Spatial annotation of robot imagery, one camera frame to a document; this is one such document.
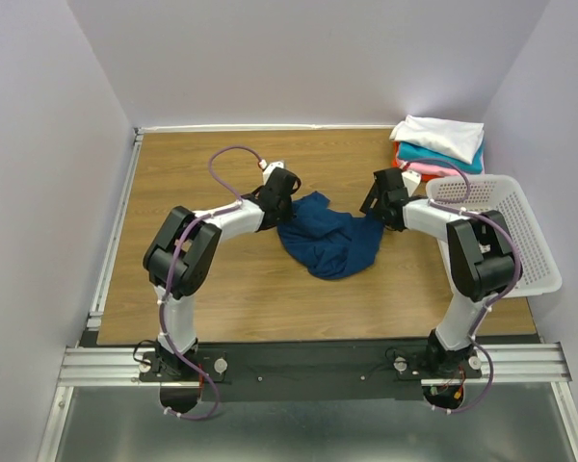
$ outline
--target gray wall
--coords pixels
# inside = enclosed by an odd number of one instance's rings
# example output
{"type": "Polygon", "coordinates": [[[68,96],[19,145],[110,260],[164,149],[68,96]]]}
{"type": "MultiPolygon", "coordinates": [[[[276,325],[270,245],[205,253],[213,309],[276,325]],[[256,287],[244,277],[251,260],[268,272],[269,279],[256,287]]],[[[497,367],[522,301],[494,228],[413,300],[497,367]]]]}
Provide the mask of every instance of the gray wall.
{"type": "Polygon", "coordinates": [[[0,462],[36,460],[129,127],[66,2],[0,2],[0,462]]]}
{"type": "Polygon", "coordinates": [[[531,300],[539,332],[563,343],[578,406],[578,0],[553,0],[488,107],[490,171],[515,176],[561,270],[531,300]]]}
{"type": "Polygon", "coordinates": [[[547,0],[68,0],[129,118],[478,120],[547,0]]]}

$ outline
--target stack of folded clothes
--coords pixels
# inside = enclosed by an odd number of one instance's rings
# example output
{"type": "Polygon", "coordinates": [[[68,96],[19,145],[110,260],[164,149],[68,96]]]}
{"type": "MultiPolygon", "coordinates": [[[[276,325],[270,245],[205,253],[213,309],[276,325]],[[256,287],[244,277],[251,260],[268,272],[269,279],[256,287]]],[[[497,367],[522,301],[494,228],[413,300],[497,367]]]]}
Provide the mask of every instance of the stack of folded clothes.
{"type": "Polygon", "coordinates": [[[425,181],[458,175],[438,161],[451,163],[467,174],[484,173],[483,123],[408,115],[394,127],[390,139],[394,141],[392,166],[411,162],[411,169],[422,173],[425,181]]]}

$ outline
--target black wire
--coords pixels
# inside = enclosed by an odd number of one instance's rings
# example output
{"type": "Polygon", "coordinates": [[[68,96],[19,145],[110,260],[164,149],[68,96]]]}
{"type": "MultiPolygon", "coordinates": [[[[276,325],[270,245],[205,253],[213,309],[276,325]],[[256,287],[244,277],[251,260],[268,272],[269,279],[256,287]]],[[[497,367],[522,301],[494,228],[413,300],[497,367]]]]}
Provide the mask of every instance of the black wire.
{"type": "Polygon", "coordinates": [[[139,364],[145,364],[146,366],[152,366],[152,363],[149,360],[139,359],[135,356],[137,354],[137,350],[139,348],[141,348],[143,344],[156,345],[156,342],[154,342],[153,340],[148,340],[148,339],[141,340],[138,344],[135,345],[135,348],[133,348],[133,360],[138,362],[139,364]]]}

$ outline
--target blue cloth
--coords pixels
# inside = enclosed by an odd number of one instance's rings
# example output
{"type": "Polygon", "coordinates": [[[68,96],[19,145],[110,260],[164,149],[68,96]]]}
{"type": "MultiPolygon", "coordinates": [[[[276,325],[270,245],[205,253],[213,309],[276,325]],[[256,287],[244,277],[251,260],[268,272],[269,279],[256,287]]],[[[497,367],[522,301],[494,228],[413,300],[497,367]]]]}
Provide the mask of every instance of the blue cloth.
{"type": "Polygon", "coordinates": [[[289,254],[322,279],[340,279],[373,263],[383,223],[370,215],[354,218],[328,209],[329,199],[313,192],[293,203],[294,218],[277,227],[289,254]]]}
{"type": "MultiPolygon", "coordinates": [[[[484,163],[482,161],[483,156],[484,156],[484,143],[483,142],[482,142],[482,144],[480,144],[480,147],[478,147],[478,150],[475,153],[475,156],[473,157],[473,163],[471,165],[466,164],[462,161],[459,161],[458,159],[453,159],[451,157],[444,156],[443,154],[439,154],[438,152],[431,151],[430,149],[427,149],[426,147],[411,144],[410,142],[404,142],[403,141],[398,146],[398,158],[401,161],[422,162],[422,160],[425,158],[440,159],[442,161],[447,161],[450,164],[455,165],[456,167],[460,168],[462,171],[464,171],[466,173],[471,173],[474,175],[478,175],[478,174],[482,173],[482,170],[484,170],[484,163]]],[[[447,166],[447,165],[442,164],[442,163],[430,162],[430,161],[424,162],[424,164],[435,164],[435,165],[438,165],[440,167],[447,167],[447,168],[450,167],[450,166],[447,166]]]]}

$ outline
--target crumpled blue fabric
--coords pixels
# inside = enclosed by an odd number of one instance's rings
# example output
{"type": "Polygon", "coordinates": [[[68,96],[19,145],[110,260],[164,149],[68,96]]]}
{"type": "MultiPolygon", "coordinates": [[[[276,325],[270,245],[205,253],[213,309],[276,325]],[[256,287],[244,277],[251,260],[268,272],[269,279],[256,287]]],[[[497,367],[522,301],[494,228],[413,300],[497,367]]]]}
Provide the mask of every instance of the crumpled blue fabric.
{"type": "Polygon", "coordinates": [[[287,252],[322,279],[351,276],[375,263],[383,223],[370,214],[355,218],[328,209],[329,199],[313,192],[293,203],[294,218],[277,227],[287,252]]]}

